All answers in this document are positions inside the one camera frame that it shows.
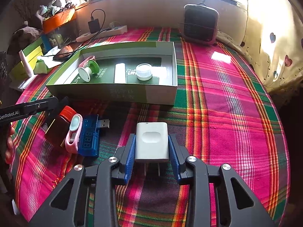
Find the person's left hand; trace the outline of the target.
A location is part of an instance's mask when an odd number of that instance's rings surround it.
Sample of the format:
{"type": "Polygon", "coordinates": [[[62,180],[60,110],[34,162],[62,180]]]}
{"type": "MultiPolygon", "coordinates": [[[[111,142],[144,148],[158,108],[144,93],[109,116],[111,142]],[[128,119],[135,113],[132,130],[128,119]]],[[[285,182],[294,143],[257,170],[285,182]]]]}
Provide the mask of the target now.
{"type": "Polygon", "coordinates": [[[14,133],[15,133],[15,129],[10,124],[7,132],[7,147],[5,151],[5,162],[8,165],[12,164],[13,156],[14,156],[13,139],[12,139],[12,135],[14,133]]]}

